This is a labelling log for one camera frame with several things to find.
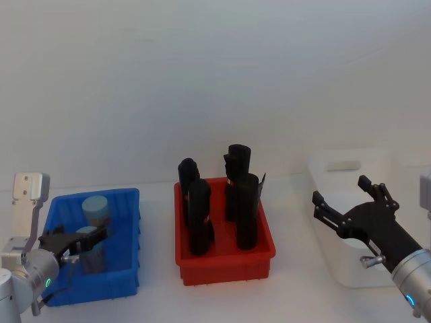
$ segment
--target white wall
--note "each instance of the white wall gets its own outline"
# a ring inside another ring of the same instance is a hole
[[[426,0],[0,0],[0,189],[303,170],[324,148],[431,164]]]

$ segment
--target black object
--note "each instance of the black object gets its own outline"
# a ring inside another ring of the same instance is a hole
[[[214,241],[214,229],[209,220],[211,188],[206,180],[197,179],[189,186],[189,247],[192,254],[205,254]]]
[[[342,215],[328,206],[323,196],[315,191],[312,196],[314,217],[334,229],[342,239],[358,239],[376,256],[385,256],[383,265],[391,273],[406,256],[422,247],[395,221],[399,204],[392,199],[385,184],[372,185],[362,175],[358,186],[374,202],[358,205]]]
[[[180,178],[180,187],[181,192],[183,194],[183,215],[184,215],[184,221],[186,225],[188,225],[188,193],[189,193],[189,187],[192,182],[194,182],[196,179],[200,178],[201,175],[199,174],[199,170],[197,169],[197,164],[195,161],[191,158],[184,159],[179,165],[178,165],[178,176]]]
[[[236,245],[250,250],[257,243],[257,207],[259,204],[259,179],[254,174],[239,178],[234,187],[237,194]]]
[[[248,174],[250,168],[250,147],[244,145],[230,145],[228,154],[224,155],[226,175],[229,179],[225,188],[226,221],[235,221],[238,212],[237,196],[234,189],[235,181]]]
[[[52,252],[59,266],[63,266],[61,258],[69,250],[70,255],[90,251],[96,244],[108,236],[105,227],[98,227],[89,234],[66,234],[64,227],[57,227],[52,232],[46,232],[39,237],[40,249]]]

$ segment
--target blue indicator light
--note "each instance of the blue indicator light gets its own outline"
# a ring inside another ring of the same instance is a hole
[[[413,299],[413,297],[410,295],[406,295],[405,298],[410,303],[410,305],[414,308],[416,303],[415,303],[415,300]]]

